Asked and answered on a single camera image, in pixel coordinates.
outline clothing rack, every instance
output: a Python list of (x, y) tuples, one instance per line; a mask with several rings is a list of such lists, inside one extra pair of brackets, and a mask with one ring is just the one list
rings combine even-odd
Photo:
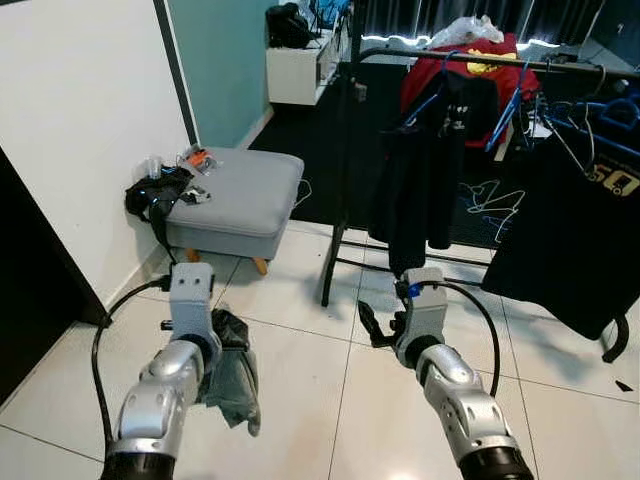
[[(350, 154), (352, 145), (352, 132), (351, 125), (353, 120), (354, 103), (356, 102), (357, 82), (356, 73), (357, 66), (363, 60), (372, 57), (374, 55), (385, 55), (393, 57), (419, 57), (419, 58), (433, 58), (444, 60), (448, 58), (451, 62), (474, 62), (488, 65), (498, 66), (513, 66), (513, 67), (525, 67), (538, 72), (545, 73), (562, 73), (569, 75), (584, 75), (595, 78), (600, 78), (601, 83), (605, 79), (628, 79), (640, 81), (640, 73), (626, 72), (620, 70), (607, 70), (602, 66), (593, 65), (576, 65), (576, 64), (553, 64), (545, 62), (526, 62), (523, 60), (507, 59), (503, 57), (490, 57), (490, 56), (476, 56), (469, 54), (449, 54), (449, 52), (434, 52), (434, 51), (406, 51), (406, 50), (394, 50), (388, 48), (371, 48), (363, 52), (360, 51), (362, 43), (362, 33), (364, 30), (364, 19), (366, 15), (368, 0), (354, 0), (353, 10), (353, 28), (351, 37), (351, 60), (344, 65), (341, 65), (341, 81), (342, 81), (342, 96), (340, 102), (339, 121), (342, 124), (344, 132), (344, 150), (341, 157), (340, 165), (340, 182), (339, 191), (337, 195), (338, 200), (338, 212), (336, 220), (333, 225), (333, 233), (331, 236), (331, 245), (327, 254), (325, 266), (324, 266), (324, 280), (322, 289), (322, 306), (326, 307), (329, 304), (329, 296), (331, 292), (331, 282), (333, 279), (333, 272), (336, 262), (345, 263), (349, 265), (355, 265), (358, 267), (366, 268), (368, 270), (390, 272), (391, 270), (376, 265), (368, 265), (362, 262), (356, 262), (339, 257), (340, 247), (347, 245), (350, 247), (362, 247), (371, 248), (375, 250), (388, 250), (387, 247), (378, 245), (365, 245), (359, 242), (353, 242), (343, 240), (344, 232), (349, 228), (349, 172), (350, 172)], [(447, 255), (435, 255), (426, 254), (427, 258), (434, 258), (437, 260), (445, 260), (450, 262), (464, 263), (467, 265), (475, 265), (481, 267), (488, 267), (489, 263), (480, 262), (475, 260), (466, 260), (460, 258), (454, 258)], [(446, 281), (452, 283), (458, 283), (462, 285), (480, 286), (480, 283), (456, 279), (445, 278)], [(629, 325), (624, 316), (614, 319), (618, 327), (618, 337), (613, 347), (607, 351), (602, 359), (611, 363), (615, 360), (626, 348), (629, 339)]]

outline black t-shirt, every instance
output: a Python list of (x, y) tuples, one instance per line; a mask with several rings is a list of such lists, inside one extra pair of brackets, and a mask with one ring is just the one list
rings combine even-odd
[[(587, 163), (589, 138), (559, 132)], [(594, 164), (587, 178), (555, 135), (536, 148), (520, 212), (482, 283), (592, 340), (640, 296), (640, 159), (596, 143)]]

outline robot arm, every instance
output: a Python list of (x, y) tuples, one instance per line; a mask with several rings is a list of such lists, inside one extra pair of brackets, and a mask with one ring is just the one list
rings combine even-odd
[(209, 311), (212, 283), (208, 264), (174, 267), (173, 335), (125, 397), (101, 480), (173, 478), (187, 409), (222, 355)]
[(444, 283), (442, 272), (420, 268), (403, 274), (396, 291), (406, 312), (396, 312), (392, 336), (385, 337), (373, 310), (359, 303), (372, 345), (391, 346), (402, 365), (415, 369), (465, 480), (533, 480), (500, 406), (484, 391), (478, 373), (444, 344), (444, 288), (421, 288), (421, 282)]

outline dark curtain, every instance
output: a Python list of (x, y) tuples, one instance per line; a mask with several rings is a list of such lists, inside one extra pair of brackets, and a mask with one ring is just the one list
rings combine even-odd
[(360, 0), (370, 35), (433, 35), (458, 17), (488, 15), (503, 32), (523, 40), (582, 43), (602, 0)]

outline gray footstool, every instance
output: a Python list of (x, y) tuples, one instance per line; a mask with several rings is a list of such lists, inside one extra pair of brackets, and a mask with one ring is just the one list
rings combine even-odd
[(178, 200), (166, 219), (169, 244), (253, 258), (261, 274), (275, 257), (298, 194), (304, 163), (282, 153), (211, 148), (220, 166), (211, 174), (192, 170), (191, 184), (211, 201)]

